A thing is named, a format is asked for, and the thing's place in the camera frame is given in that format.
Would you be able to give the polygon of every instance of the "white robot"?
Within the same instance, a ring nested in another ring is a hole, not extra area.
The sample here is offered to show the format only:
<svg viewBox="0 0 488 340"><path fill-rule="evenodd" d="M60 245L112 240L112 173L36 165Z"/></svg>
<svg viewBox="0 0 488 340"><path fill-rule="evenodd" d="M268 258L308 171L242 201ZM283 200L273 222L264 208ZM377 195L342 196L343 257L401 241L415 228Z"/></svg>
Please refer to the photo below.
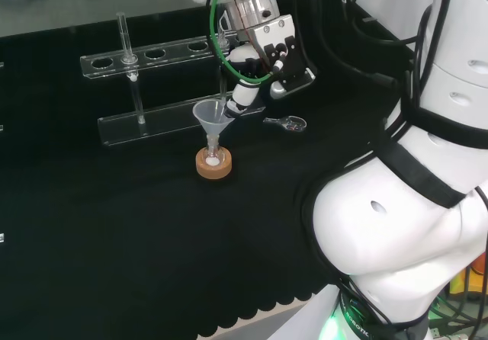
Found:
<svg viewBox="0 0 488 340"><path fill-rule="evenodd" d="M253 43L236 48L230 61L261 57L275 71L292 69L274 81L272 96L315 78L299 57L288 57L294 24L291 16L279 16L274 0L219 2L227 4L234 29L245 31ZM364 303L355 303L354 293L361 293L383 322L394 324L397 333L387 338L432 339L425 327L432 301L485 251L488 213L474 189L488 191L488 0L450 0L448 11L442 9L445 0L434 0L422 67L433 58L419 105L404 98L387 121L388 127L401 110L411 127L398 143L379 142L376 157L330 181L314 201L317 247L348 275L352 292L326 287L273 340L327 338L330 333L324 332L331 330L324 323L332 314L333 334L381 338L361 326L352 306ZM433 42L436 52L429 52ZM245 85L237 85L227 102L231 114L242 113L257 95L257 88Z"/></svg>

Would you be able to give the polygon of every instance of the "black cable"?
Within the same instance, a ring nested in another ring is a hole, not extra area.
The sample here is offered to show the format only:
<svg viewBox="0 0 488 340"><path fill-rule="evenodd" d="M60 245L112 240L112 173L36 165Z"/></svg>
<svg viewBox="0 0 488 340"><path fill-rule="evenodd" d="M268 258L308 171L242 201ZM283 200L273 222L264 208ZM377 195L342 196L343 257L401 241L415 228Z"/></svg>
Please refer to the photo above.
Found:
<svg viewBox="0 0 488 340"><path fill-rule="evenodd" d="M419 41L415 45L415 52L413 57L413 74L412 74L412 103L415 107L420 106L420 95L422 94L420 90L420 69L422 68L422 50L425 41L425 32L427 31L427 25L429 23L430 14L432 12L432 6L428 6L424 11L422 18L420 20L419 31L417 37Z"/></svg>
<svg viewBox="0 0 488 340"><path fill-rule="evenodd" d="M326 39L323 35L322 0L310 0L310 4L312 14L316 19L315 21L312 21L316 36L322 48L326 51L327 55L334 61L335 64L342 67L348 73L358 75L362 78L370 79L371 81L379 85L386 86L388 88L395 88L397 86L396 80L392 77L382 75L380 73L368 73L361 71L360 69L351 66L350 64L340 59L329 47L329 44L326 42Z"/></svg>
<svg viewBox="0 0 488 340"><path fill-rule="evenodd" d="M446 306L449 304L448 307L454 311L454 313L450 317L444 319L444 322L446 322L446 323L450 323L450 322L455 321L459 316L464 316L463 309L464 309L464 305L467 302L467 295L469 294L471 268L467 267L464 272L465 272L464 290L463 290L463 297L461 299L461 302L459 303L459 307L455 308L450 303L447 303L447 301L444 302L446 304Z"/></svg>
<svg viewBox="0 0 488 340"><path fill-rule="evenodd" d="M357 0L345 0L345 19L348 23L350 23L352 30L362 39L366 40L369 43L374 43L377 45L382 45L385 47L404 47L405 45L415 43L419 38L418 36L409 37L408 39L404 40L383 40L378 39L376 37L372 37L367 35L364 31L362 31L359 26L357 19L354 15L348 16L348 14L353 14L352 6L356 3Z"/></svg>
<svg viewBox="0 0 488 340"><path fill-rule="evenodd" d="M464 292L463 292L463 297L464 297L464 296L466 296L466 298L467 298L467 295L468 295L468 294L469 294L469 278L468 278L468 280L467 280L467 281L465 281L465 282L464 282ZM450 303L449 303L449 302L448 302L446 299L444 299L444 298L442 298L442 297L438 297L438 299L439 299L441 302L443 302L443 304L444 304L444 305L445 305L447 308L449 308L451 311L454 311L454 312L458 311L458 309L457 309L455 306L453 306L452 304L450 304ZM470 323L470 322L475 323L475 322L476 322L476 319L475 319L474 317L471 317L471 316L467 315L466 313L463 313L462 311L461 311L461 313L459 313L459 315L458 315L458 316L460 316L460 317L464 317L464 318L466 319L466 323Z"/></svg>
<svg viewBox="0 0 488 340"><path fill-rule="evenodd" d="M472 323L471 321L467 321L465 319L458 319L457 317L454 318L454 319L450 319L450 317L448 317L447 314L442 313L441 311L437 310L434 307L431 307L429 309L429 311L432 312L432 313L434 313L435 315L441 317L440 319L442 320L442 322L447 322L449 320L449 322L460 323L460 324L463 324L463 325L468 325L468 324Z"/></svg>
<svg viewBox="0 0 488 340"><path fill-rule="evenodd" d="M207 2L205 3L205 7L207 8L209 17L210 17L210 4L211 4L211 2L212 2L212 0L207 0ZM217 55L217 50L215 49L214 42L210 38L210 28L207 27L207 32L205 35L207 37L207 43L208 43L208 46L210 47L210 50L212 51L213 56L215 57L215 59L218 60L219 64L221 65L221 68L223 68L225 70L225 72L229 76L229 78L231 78L236 84L239 84L242 87L246 87L246 88L261 88L261 87L264 87L266 85L270 85L274 81L278 80L278 74L274 74L269 79L267 79L266 81L263 81L257 85L250 85L249 83L242 82L242 80L239 79L239 77L234 75L231 71L228 70L227 67L222 65L222 62L220 61L219 56Z"/></svg>
<svg viewBox="0 0 488 340"><path fill-rule="evenodd" d="M295 22L295 31L297 32L297 40L298 40L298 45L300 46L303 54L303 58L305 59L305 63L307 64L308 67L311 68L311 71L314 75L317 74L317 67L315 64L312 62L312 60L308 57L307 50L305 49L305 43L303 42L303 35L302 35L302 30L301 30L301 25L300 25L300 19L298 17L298 4L297 0L293 0L293 18Z"/></svg>
<svg viewBox="0 0 488 340"><path fill-rule="evenodd" d="M488 198L486 197L485 193L479 186L474 189L478 195L480 195L481 200L485 204L486 210L488 211ZM488 252L488 237L486 238L486 249L485 252ZM488 260L485 259L485 271L483 273L483 286L481 289L481 302L480 302L480 309L478 311L478 317L476 324L474 325L473 331L469 337L469 340L473 340L476 336L478 330L480 329L481 322L483 321L483 314L486 305L486 286L488 285Z"/></svg>
<svg viewBox="0 0 488 340"><path fill-rule="evenodd" d="M420 90L423 91L427 81L429 80L432 67L434 66L435 55L437 54L437 49L439 42L441 40L442 30L444 29L445 19L448 16L449 5L451 0L441 0L441 7L439 9L439 15L437 21L435 22L434 34L432 35L432 41L429 47L429 53L427 54L427 59L425 60L424 71L420 81Z"/></svg>
<svg viewBox="0 0 488 340"><path fill-rule="evenodd" d="M368 41L370 43L377 44L377 45L383 45L385 47L404 47L405 45L415 43L417 41L417 39L418 39L418 37L409 37L408 39L404 39L404 40L383 40L383 39L377 39L376 37L372 37L370 35L367 35L365 32L363 32L358 27L358 20L356 18L352 18L351 27L352 27L352 30L354 30L355 33L362 40L366 40L366 41Z"/></svg>

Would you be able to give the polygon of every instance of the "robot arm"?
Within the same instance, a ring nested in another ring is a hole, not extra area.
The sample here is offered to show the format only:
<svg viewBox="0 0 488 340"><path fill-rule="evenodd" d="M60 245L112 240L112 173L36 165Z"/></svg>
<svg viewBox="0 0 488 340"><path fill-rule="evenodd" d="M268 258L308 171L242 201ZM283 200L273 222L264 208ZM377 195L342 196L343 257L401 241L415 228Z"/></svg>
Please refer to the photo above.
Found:
<svg viewBox="0 0 488 340"><path fill-rule="evenodd" d="M194 0L203 3L206 0ZM276 0L218 0L224 3L230 24L240 40L248 42L237 47L227 57L229 65L247 79L273 75L270 94L274 99L283 98L309 85L315 75L307 67L295 37L295 26L290 15L280 16ZM237 117L252 104L258 87L240 75L230 72L238 85L227 101L226 114Z"/></svg>

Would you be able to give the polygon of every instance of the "test tube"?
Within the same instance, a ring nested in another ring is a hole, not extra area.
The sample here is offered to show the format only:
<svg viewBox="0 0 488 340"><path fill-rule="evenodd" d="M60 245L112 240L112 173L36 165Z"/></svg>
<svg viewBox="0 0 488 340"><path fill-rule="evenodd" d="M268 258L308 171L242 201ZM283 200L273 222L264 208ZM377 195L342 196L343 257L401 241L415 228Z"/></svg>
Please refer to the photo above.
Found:
<svg viewBox="0 0 488 340"><path fill-rule="evenodd" d="M126 64L132 64L137 62L137 57L132 53L132 46L130 45L129 29L127 28L127 21L123 12L117 13L117 19L119 24L120 40L122 41L122 47L124 48L124 57L122 62Z"/></svg>
<svg viewBox="0 0 488 340"><path fill-rule="evenodd" d="M128 72L127 78L129 79L130 83L130 92L132 94L134 107L136 108L137 123L145 124L146 118L144 117L143 101L140 98L139 91L139 75L137 72Z"/></svg>

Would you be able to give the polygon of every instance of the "green light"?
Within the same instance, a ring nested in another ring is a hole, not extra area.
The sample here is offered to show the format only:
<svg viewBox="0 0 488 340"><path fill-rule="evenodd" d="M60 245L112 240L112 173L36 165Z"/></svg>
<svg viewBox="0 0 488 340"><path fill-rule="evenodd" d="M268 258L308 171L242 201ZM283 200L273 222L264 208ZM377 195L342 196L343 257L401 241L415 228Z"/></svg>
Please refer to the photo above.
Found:
<svg viewBox="0 0 488 340"><path fill-rule="evenodd" d="M333 340L340 339L339 325L337 324L337 319L335 317L330 317L326 324L322 327L320 332L319 340Z"/></svg>

